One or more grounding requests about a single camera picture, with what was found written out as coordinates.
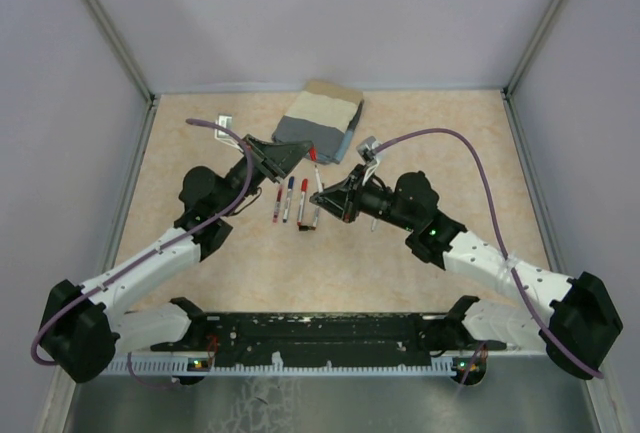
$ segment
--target gray panel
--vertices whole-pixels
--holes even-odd
[[[447,378],[262,377],[167,392],[99,377],[78,388],[65,432],[597,431],[584,383],[544,357],[490,359],[480,385],[456,388]]]
[[[502,87],[550,0],[102,0],[156,92]]]
[[[638,0],[569,0],[515,95],[568,273],[603,278],[622,317],[610,360],[629,405],[640,402],[639,35]]]
[[[0,0],[2,431],[32,431],[49,289],[94,275],[145,103],[80,0]]]

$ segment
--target red marker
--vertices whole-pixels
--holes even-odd
[[[276,197],[276,206],[273,209],[273,222],[278,222],[278,215],[280,214],[280,201],[282,200],[282,184],[278,187],[278,196]]]
[[[305,178],[302,180],[302,187],[300,191],[302,192],[300,195],[300,206],[298,207],[298,226],[302,224],[302,215],[304,214],[304,199],[307,196],[307,184],[309,181]]]

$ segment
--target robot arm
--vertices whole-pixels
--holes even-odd
[[[571,354],[597,370],[622,330],[622,322],[600,279],[553,273],[523,261],[505,260],[467,228],[438,209],[438,194],[424,173],[405,173],[392,190],[372,174],[377,159],[361,151],[367,165],[356,166],[342,182],[314,194],[310,201],[351,223],[362,212],[407,230],[405,244],[425,263],[465,275],[498,293],[522,301],[510,270],[515,266],[524,293],[548,330]],[[529,311],[463,297],[452,309],[475,340],[499,340],[526,350],[546,349],[568,373],[592,376],[576,366],[540,330]]]
[[[222,246],[232,230],[228,223],[218,219],[197,227],[238,198],[245,181],[249,181],[248,174],[251,178],[245,198],[256,194],[265,178],[284,179],[312,147],[311,142],[265,143],[249,135],[243,141],[252,155],[251,172],[246,158],[224,177],[204,166],[193,168],[185,176],[179,195],[184,213],[156,242],[81,285],[64,280],[51,290],[41,325],[66,305],[96,290],[62,316],[39,342],[76,382],[97,376],[116,355],[180,340],[191,320],[177,304],[135,313],[128,313],[129,308]]]

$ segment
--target metal frame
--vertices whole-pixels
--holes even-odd
[[[553,227],[553,221],[545,202],[541,182],[536,174],[531,158],[526,135],[522,129],[514,104],[514,95],[529,67],[535,60],[538,51],[543,47],[544,41],[566,1],[567,0],[551,1],[514,70],[512,77],[502,91],[505,111],[516,144],[525,182],[531,195],[531,202],[549,265],[556,271],[566,271],[565,261]],[[113,53],[120,61],[131,81],[136,85],[140,94],[147,100],[148,105],[148,111],[140,125],[137,149],[131,158],[126,181],[120,194],[120,206],[112,222],[111,231],[109,232],[109,243],[99,262],[99,264],[103,265],[104,269],[108,269],[114,264],[116,259],[158,105],[142,69],[135,61],[124,39],[119,35],[114,22],[105,11],[102,3],[99,0],[83,0],[83,2],[89,14],[96,21],[105,41],[111,47]],[[605,374],[605,380],[591,381],[588,382],[586,386],[598,425],[602,431],[606,432],[631,433],[633,431],[633,427],[631,426],[632,420],[628,413],[628,408],[625,407],[625,400],[621,394],[615,372],[608,363],[602,365],[602,371]],[[49,390],[49,396],[45,408],[41,413],[39,426],[36,431],[43,433],[63,431],[74,390],[75,383],[73,380],[71,380],[61,368],[56,367]]]

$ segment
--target metal strip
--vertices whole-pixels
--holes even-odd
[[[115,263],[157,109],[157,101],[150,102],[144,120],[140,124],[137,147],[127,168],[126,180],[119,195],[118,209],[111,222],[108,244],[102,258],[97,262],[102,265],[101,271],[111,268]],[[37,433],[62,433],[64,431],[75,387],[76,383],[71,377],[62,368],[56,366],[49,387],[49,395],[35,430]]]
[[[334,367],[320,368],[285,367],[282,362],[272,365],[243,366],[189,370],[196,358],[188,356],[134,356],[131,366],[136,376],[455,376],[453,358],[440,357],[431,360],[431,366],[396,367]],[[106,376],[129,376],[127,358],[119,357],[102,373]]]
[[[118,34],[113,21],[107,14],[106,10],[100,3],[100,0],[82,0],[87,7],[89,14],[93,17],[98,29],[104,36],[104,39],[109,44],[113,53],[120,61],[120,64],[124,68],[125,72],[136,85],[136,88],[147,102],[153,100],[153,93],[149,88],[147,80],[142,73],[140,65],[136,62],[131,50],[127,47],[124,39]]]
[[[544,40],[551,31],[551,28],[554,25],[555,20],[557,19],[560,10],[562,9],[562,6],[566,3],[566,1],[567,0],[551,0],[551,3],[542,16],[538,27],[531,37],[531,40],[529,40],[522,58],[520,58],[520,61],[518,62],[518,66],[516,67],[513,75],[511,75],[511,79],[509,80],[509,83],[506,87],[507,97],[510,97],[515,93],[518,85],[520,84],[520,81],[522,80],[522,77],[525,75],[525,73],[533,63],[533,60],[535,59],[538,51],[540,51]]]
[[[531,151],[522,129],[514,98],[507,94],[506,89],[502,92],[502,98],[549,266],[553,271],[567,271],[566,262],[562,256],[558,236],[553,228],[553,220],[544,199],[540,179],[535,171]],[[607,433],[633,433],[635,431],[633,420],[621,393],[613,367],[609,362],[605,361],[600,369],[604,374],[603,380],[585,382],[600,430]]]

